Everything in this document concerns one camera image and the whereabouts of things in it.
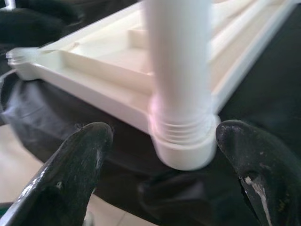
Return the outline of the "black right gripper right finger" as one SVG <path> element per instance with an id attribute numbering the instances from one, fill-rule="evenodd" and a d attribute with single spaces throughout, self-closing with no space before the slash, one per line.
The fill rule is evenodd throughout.
<path id="1" fill-rule="evenodd" d="M 301 226 L 301 159 L 276 136 L 244 121 L 222 122 L 216 141 L 260 225 Z"/>

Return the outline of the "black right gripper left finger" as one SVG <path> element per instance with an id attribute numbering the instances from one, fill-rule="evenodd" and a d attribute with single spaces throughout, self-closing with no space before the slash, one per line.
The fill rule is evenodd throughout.
<path id="1" fill-rule="evenodd" d="M 112 142 L 104 122 L 78 129 L 25 186 L 0 226 L 82 226 Z"/>

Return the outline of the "white plastic children table top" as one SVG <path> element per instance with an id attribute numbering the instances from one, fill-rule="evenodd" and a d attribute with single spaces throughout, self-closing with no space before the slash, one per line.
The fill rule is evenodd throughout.
<path id="1" fill-rule="evenodd" d="M 177 145 L 153 135 L 155 92 L 143 0 L 40 49 L 13 65 L 22 80 L 43 79 L 151 135 L 157 156 L 177 170 L 215 155 L 219 110 L 299 0 L 211 0 L 208 69 L 213 113 L 204 140 Z"/>

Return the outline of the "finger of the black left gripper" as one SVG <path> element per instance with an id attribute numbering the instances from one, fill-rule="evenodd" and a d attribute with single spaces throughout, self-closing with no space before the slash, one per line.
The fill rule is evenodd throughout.
<path id="1" fill-rule="evenodd" d="M 43 13 L 81 14 L 82 10 L 65 0 L 15 0 L 17 8 L 26 8 Z"/>
<path id="2" fill-rule="evenodd" d="M 66 24 L 30 10 L 0 11 L 0 44 L 44 45 L 61 38 Z"/>

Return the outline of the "white plastic table leg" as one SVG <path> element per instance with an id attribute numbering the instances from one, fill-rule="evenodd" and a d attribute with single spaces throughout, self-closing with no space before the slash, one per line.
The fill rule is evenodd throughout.
<path id="1" fill-rule="evenodd" d="M 14 48 L 6 53 L 10 66 L 32 63 L 40 55 L 39 48 Z"/>
<path id="2" fill-rule="evenodd" d="M 153 135 L 177 145 L 213 123 L 208 69 L 211 0 L 143 0 L 155 81 Z"/>

